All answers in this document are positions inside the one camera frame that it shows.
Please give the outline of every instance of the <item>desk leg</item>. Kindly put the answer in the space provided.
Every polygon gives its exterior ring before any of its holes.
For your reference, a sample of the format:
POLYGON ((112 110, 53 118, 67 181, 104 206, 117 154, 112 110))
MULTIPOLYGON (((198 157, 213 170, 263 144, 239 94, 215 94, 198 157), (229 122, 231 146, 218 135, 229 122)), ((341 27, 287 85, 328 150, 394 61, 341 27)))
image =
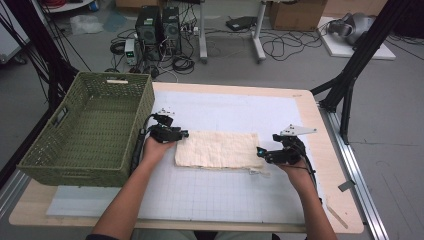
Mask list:
POLYGON ((264 20, 265 8, 266 8, 266 1, 261 1, 261 5, 259 7, 259 13, 258 13, 258 21, 256 23, 256 31, 252 32, 253 43, 255 45, 256 52, 258 53, 258 63, 266 59, 264 49, 262 48, 262 43, 259 40, 259 34, 261 33, 262 21, 264 20))
POLYGON ((205 4, 205 0, 201 0, 200 1, 199 51, 200 51, 200 61, 202 61, 202 63, 207 63, 208 50, 206 49, 205 15, 203 12, 204 4, 205 4))

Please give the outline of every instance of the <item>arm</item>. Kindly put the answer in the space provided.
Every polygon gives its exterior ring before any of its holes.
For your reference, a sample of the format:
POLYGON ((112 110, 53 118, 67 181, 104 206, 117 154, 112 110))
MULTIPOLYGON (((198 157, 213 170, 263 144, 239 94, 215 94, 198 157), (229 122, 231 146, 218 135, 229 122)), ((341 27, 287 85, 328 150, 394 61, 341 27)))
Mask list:
POLYGON ((287 175, 290 182, 299 194, 305 216, 306 235, 308 240, 337 239, 330 222, 321 206, 315 186, 312 183, 304 161, 299 161, 294 167, 279 165, 287 175))
POLYGON ((92 234, 130 239, 150 175, 165 151, 173 145, 158 143, 150 137, 146 140, 140 165, 100 217, 92 234))

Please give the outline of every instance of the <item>person's left hand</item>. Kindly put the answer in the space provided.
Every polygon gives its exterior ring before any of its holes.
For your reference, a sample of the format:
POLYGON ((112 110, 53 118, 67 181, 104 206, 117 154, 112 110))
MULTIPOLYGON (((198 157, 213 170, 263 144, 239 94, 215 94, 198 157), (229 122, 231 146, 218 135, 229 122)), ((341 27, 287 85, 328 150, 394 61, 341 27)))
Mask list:
POLYGON ((175 142, 158 143, 154 138, 148 137, 144 143, 143 161, 156 165, 163 158, 166 150, 174 145, 175 142))

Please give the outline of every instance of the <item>cardboard box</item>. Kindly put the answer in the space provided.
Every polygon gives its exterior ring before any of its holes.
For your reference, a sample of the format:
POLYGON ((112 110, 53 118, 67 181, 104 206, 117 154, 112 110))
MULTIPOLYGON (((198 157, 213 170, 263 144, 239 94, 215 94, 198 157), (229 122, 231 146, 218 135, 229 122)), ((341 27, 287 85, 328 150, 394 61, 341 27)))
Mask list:
POLYGON ((386 2, 387 0, 328 0, 323 16, 341 18, 349 12, 377 16, 386 2))
POLYGON ((314 31, 327 0, 302 0, 295 4, 273 3, 271 26, 275 30, 314 31))
POLYGON ((163 0, 115 0, 119 8, 137 8, 141 6, 162 6, 163 0))

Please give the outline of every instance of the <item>wooden table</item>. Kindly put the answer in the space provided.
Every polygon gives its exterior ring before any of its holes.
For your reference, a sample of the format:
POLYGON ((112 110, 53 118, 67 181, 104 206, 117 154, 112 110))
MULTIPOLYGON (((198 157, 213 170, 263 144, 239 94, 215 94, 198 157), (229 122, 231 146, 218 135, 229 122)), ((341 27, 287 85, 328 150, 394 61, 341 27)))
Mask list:
MULTIPOLYGON (((271 89, 236 86, 214 86, 174 83, 154 83, 155 90, 241 94, 292 98, 296 101, 304 126, 325 129, 315 99, 307 90, 271 89)), ((325 193, 329 220, 336 233, 361 233, 364 230, 358 209, 350 190, 341 192, 338 186, 346 181, 339 160, 333 149, 327 131, 307 135, 307 140, 319 173, 325 193)), ((46 211, 57 187, 44 186, 31 180, 9 221, 24 226, 94 226, 97 218, 51 217, 46 211)), ((138 220, 136 228, 216 230, 216 231, 264 231, 264 232, 304 232, 305 227, 290 224, 257 224, 234 222, 194 222, 172 220, 138 220)))

